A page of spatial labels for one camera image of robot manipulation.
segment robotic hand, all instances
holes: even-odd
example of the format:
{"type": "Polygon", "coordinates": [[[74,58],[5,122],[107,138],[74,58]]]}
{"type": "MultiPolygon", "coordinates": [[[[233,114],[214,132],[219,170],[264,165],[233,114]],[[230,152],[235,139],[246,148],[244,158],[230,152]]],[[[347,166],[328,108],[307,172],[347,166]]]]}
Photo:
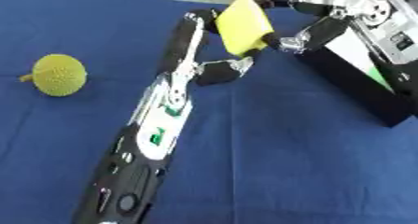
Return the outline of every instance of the robotic hand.
{"type": "Polygon", "coordinates": [[[254,52],[240,61],[195,62],[206,31],[216,31],[216,15],[214,9],[195,10],[178,23],[154,83],[104,154],[73,223],[142,223],[192,110],[189,82],[205,86],[233,81],[252,66],[254,52]]]}
{"type": "Polygon", "coordinates": [[[273,49],[295,53],[319,49],[351,28],[395,94],[409,101],[411,110],[418,113],[417,0],[254,1],[262,8],[293,7],[320,17],[294,37],[264,35],[262,40],[273,49]]]}

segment blue fabric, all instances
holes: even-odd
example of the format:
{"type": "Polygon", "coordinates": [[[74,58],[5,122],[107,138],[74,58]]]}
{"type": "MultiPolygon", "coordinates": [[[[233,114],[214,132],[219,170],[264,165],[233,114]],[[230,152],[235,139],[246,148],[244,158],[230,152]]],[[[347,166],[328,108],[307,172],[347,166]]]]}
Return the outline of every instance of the blue fabric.
{"type": "MultiPolygon", "coordinates": [[[[0,222],[68,224],[91,172],[150,84],[177,20],[205,4],[0,0],[0,222]],[[67,98],[17,76],[48,53],[89,72],[67,98]]],[[[270,13],[291,35],[311,18],[270,13]]],[[[202,60],[227,56],[219,39],[202,60]]],[[[394,129],[288,54],[191,86],[195,109],[147,223],[418,223],[418,123],[394,129]]]]}

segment blue tablecloth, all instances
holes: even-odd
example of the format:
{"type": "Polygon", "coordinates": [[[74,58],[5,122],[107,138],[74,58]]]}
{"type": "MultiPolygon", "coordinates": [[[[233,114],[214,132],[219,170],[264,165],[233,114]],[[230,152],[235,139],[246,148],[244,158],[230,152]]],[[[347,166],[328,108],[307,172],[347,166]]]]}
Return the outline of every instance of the blue tablecloth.
{"type": "MultiPolygon", "coordinates": [[[[150,84],[178,19],[170,0],[0,0],[0,223],[68,224],[91,172],[150,84]],[[17,76],[49,53],[82,61],[67,98],[17,76]]],[[[270,13],[291,35],[311,18],[270,13]]],[[[212,36],[203,61],[227,56],[212,36]]],[[[147,223],[418,223],[418,122],[394,129],[289,54],[195,109],[147,223]]]]}

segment textured ball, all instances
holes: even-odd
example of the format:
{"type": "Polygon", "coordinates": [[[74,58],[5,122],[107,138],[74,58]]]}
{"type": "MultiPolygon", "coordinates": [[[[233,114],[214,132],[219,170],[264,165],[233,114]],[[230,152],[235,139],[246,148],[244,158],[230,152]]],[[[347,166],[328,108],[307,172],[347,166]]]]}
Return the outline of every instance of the textured ball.
{"type": "Polygon", "coordinates": [[[36,87],[51,96],[66,96],[77,92],[86,83],[87,73],[77,59],[50,54],[36,62],[32,80],[36,87]]]}

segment yellow sponge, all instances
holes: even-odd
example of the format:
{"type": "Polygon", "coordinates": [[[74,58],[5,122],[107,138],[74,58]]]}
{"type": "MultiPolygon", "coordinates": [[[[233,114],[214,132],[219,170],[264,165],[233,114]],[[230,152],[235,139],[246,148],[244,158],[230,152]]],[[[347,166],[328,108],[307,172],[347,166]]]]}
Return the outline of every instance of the yellow sponge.
{"type": "Polygon", "coordinates": [[[86,83],[86,70],[77,59],[50,54],[36,62],[31,75],[20,77],[32,80],[36,87],[51,96],[66,96],[77,92],[86,83]]]}
{"type": "Polygon", "coordinates": [[[267,45],[261,38],[274,31],[254,0],[235,0],[216,19],[216,26],[227,51],[237,56],[250,49],[264,49],[267,45]]]}

